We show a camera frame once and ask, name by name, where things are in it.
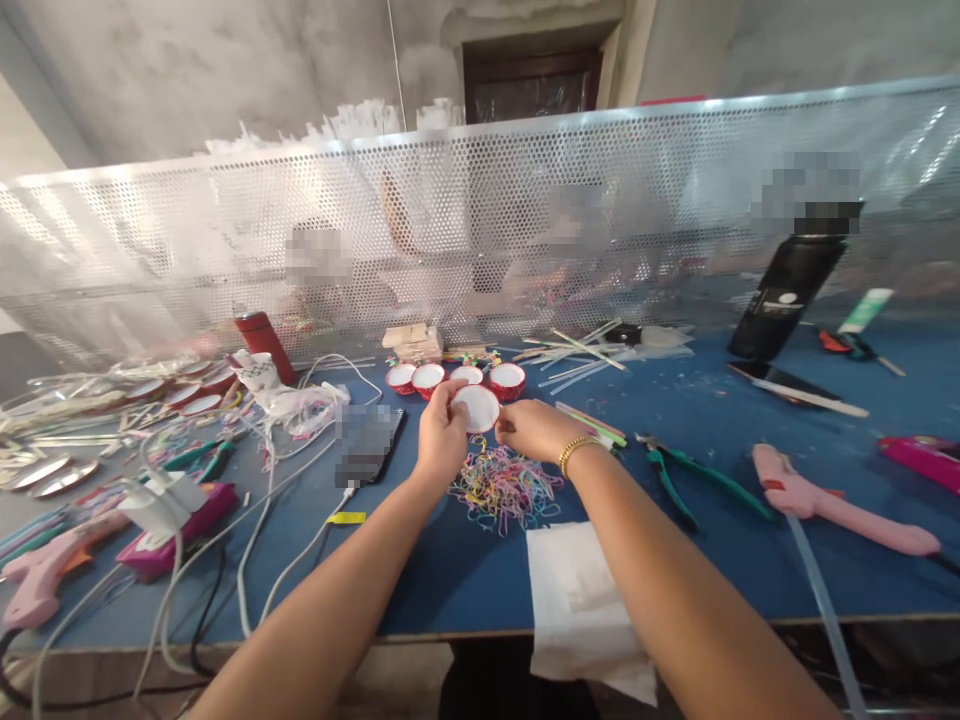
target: red thermos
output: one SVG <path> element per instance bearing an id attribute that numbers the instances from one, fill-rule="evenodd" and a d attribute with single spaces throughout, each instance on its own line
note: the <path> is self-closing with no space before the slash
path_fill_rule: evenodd
<path id="1" fill-rule="evenodd" d="M 284 385 L 293 385 L 297 380 L 297 374 L 293 371 L 287 351 L 280 344 L 280 338 L 277 337 L 277 332 L 270 324 L 267 314 L 258 310 L 235 317 L 233 322 L 243 335 L 250 353 L 268 352 L 273 355 L 273 364 L 277 366 L 280 382 Z"/>

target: bracelet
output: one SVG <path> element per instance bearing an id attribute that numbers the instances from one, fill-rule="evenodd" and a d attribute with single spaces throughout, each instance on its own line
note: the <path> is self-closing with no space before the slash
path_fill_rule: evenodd
<path id="1" fill-rule="evenodd" d="M 570 456 L 573 455 L 577 448 L 582 448 L 584 445 L 599 445 L 599 443 L 589 435 L 582 435 L 576 440 L 567 443 L 567 446 L 563 449 L 563 452 L 560 453 L 560 459 L 557 460 L 557 465 L 560 466 L 561 475 L 567 477 L 567 463 L 570 461 Z"/>

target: person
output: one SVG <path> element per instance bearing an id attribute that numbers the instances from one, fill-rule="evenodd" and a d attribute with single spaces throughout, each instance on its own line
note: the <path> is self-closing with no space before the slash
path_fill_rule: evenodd
<path id="1" fill-rule="evenodd" d="M 410 477 L 237 650 L 191 720 L 333 713 L 420 531 L 466 457 L 465 418 L 460 406 L 450 409 L 463 384 L 437 387 L 420 420 Z M 582 436 L 580 423 L 535 400 L 505 406 L 496 426 L 499 443 L 541 462 L 557 462 Z M 763 619 L 602 446 L 578 446 L 565 469 L 630 622 L 688 720 L 841 717 Z M 498 717 L 484 708 L 491 685 L 475 686 L 484 717 Z"/>

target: metal mesh panel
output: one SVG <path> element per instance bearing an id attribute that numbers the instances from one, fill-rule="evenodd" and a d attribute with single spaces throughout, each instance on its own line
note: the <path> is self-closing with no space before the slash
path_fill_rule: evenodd
<path id="1" fill-rule="evenodd" d="M 729 323 L 784 237 L 751 203 L 817 151 L 851 154 L 867 203 L 818 308 L 877 285 L 942 306 L 958 139 L 953 78 L 21 178 L 0 189 L 0 305 L 69 368 L 233 346 L 254 309 L 296 358 L 414 321 L 452 342 Z"/>

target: rubber band pile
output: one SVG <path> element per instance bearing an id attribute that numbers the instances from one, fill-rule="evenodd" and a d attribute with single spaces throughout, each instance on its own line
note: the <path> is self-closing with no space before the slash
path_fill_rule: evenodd
<path id="1" fill-rule="evenodd" d="M 523 530 L 532 530 L 560 514 L 555 494 L 563 488 L 563 478 L 548 475 L 540 463 L 504 445 L 488 451 L 482 436 L 471 442 L 481 450 L 467 455 L 448 491 L 467 506 L 468 520 L 506 537 L 511 518 Z"/>

